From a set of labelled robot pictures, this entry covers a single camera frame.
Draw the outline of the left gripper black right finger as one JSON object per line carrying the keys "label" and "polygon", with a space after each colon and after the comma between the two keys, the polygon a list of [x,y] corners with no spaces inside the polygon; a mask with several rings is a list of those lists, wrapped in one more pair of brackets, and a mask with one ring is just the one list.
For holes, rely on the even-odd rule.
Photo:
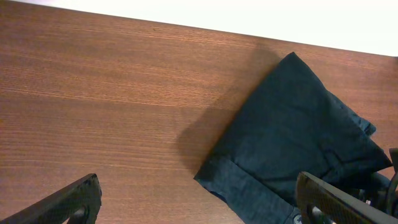
{"label": "left gripper black right finger", "polygon": [[301,172],[297,178],[296,201],[304,224],[397,224],[396,187],[395,175],[385,193],[385,207],[380,210],[308,172]]}

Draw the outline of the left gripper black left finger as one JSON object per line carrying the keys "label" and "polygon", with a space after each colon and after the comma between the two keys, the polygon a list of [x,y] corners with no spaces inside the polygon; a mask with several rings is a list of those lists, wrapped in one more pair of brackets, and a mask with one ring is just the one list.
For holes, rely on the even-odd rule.
{"label": "left gripper black left finger", "polygon": [[101,208],[101,197],[102,191],[98,176],[88,174],[1,220],[1,223],[95,223]]}

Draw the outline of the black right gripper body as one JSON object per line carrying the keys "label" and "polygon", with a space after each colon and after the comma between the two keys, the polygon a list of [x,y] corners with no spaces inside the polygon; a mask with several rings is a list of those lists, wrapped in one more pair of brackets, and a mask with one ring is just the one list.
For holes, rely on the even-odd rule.
{"label": "black right gripper body", "polygon": [[397,218],[397,148],[390,148],[395,174],[392,179],[375,172],[364,177],[354,188],[354,197],[362,202]]}

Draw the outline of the navy blue shorts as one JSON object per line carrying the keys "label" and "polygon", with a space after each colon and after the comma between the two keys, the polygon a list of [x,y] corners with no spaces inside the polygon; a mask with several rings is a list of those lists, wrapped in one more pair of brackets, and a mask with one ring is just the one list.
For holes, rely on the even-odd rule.
{"label": "navy blue shorts", "polygon": [[300,223],[301,172],[343,190],[387,188],[381,170],[392,164],[375,130],[291,53],[251,93],[195,180],[245,223]]}

